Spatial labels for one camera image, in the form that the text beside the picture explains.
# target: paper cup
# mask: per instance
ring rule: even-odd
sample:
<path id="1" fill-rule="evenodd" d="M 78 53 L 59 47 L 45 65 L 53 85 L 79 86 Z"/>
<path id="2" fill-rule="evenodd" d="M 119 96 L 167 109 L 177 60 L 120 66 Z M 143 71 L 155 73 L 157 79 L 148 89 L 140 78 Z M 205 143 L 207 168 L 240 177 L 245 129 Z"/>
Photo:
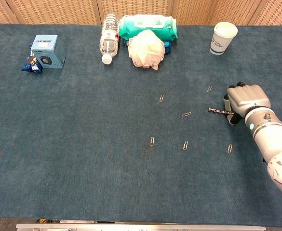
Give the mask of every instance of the paper cup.
<path id="1" fill-rule="evenodd" d="M 237 31 L 237 27 L 232 23 L 218 23 L 214 28 L 214 35 L 209 51 L 216 55 L 223 54 L 232 39 L 237 35 Z"/>

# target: teal fabric surface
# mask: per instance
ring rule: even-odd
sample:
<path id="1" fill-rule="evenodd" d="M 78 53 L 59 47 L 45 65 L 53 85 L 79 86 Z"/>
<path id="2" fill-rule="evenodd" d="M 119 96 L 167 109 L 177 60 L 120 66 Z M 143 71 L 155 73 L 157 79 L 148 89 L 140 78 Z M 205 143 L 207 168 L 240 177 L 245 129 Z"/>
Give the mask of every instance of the teal fabric surface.
<path id="1" fill-rule="evenodd" d="M 207 112 L 243 81 L 282 121 L 282 27 L 239 27 L 215 56 L 212 26 L 179 26 L 158 71 L 134 67 L 122 41 L 104 65 L 100 30 L 0 25 L 0 218 L 282 227 L 248 128 Z M 64 69 L 21 71 L 36 34 L 59 36 Z"/>

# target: white robot arm segment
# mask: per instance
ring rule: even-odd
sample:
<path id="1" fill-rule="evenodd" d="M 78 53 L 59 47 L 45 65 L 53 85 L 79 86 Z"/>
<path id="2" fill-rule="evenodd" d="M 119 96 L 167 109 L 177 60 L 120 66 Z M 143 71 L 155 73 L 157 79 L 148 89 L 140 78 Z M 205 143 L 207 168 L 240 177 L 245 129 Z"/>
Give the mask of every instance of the white robot arm segment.
<path id="1" fill-rule="evenodd" d="M 229 88 L 227 97 L 224 98 L 226 110 L 231 107 L 245 118 L 246 126 L 268 163 L 270 178 L 282 191 L 282 122 L 270 109 L 268 97 L 258 85 L 244 83 Z"/>

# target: small blue box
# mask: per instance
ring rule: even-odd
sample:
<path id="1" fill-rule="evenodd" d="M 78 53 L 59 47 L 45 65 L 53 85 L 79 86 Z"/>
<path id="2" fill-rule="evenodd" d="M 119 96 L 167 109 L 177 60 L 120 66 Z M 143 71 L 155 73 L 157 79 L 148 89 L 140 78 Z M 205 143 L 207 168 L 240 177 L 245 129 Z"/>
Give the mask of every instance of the small blue box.
<path id="1" fill-rule="evenodd" d="M 43 68 L 63 68 L 66 51 L 57 35 L 36 35 L 31 50 Z"/>

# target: metal paper clip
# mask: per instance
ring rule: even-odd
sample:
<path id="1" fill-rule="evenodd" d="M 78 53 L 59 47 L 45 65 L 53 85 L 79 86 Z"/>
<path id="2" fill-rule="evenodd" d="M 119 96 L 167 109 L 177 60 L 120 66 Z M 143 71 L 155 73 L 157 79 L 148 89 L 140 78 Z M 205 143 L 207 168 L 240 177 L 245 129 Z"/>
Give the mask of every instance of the metal paper clip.
<path id="1" fill-rule="evenodd" d="M 233 145 L 229 144 L 228 145 L 228 154 L 230 154 L 232 152 L 232 148 L 233 148 Z"/>
<path id="2" fill-rule="evenodd" d="M 184 114 L 182 114 L 181 116 L 182 116 L 182 117 L 186 117 L 186 116 L 189 116 L 189 115 L 191 115 L 191 112 L 184 113 Z"/>
<path id="3" fill-rule="evenodd" d="M 150 146 L 153 147 L 154 146 L 154 137 L 150 137 Z"/>
<path id="4" fill-rule="evenodd" d="M 210 85 L 210 86 L 208 87 L 208 89 L 207 89 L 207 92 L 208 92 L 208 93 L 210 93 L 210 91 L 212 90 L 212 87 L 213 87 L 212 85 Z"/>
<path id="5" fill-rule="evenodd" d="M 183 149 L 187 150 L 187 146 L 188 146 L 188 141 L 185 141 Z"/>

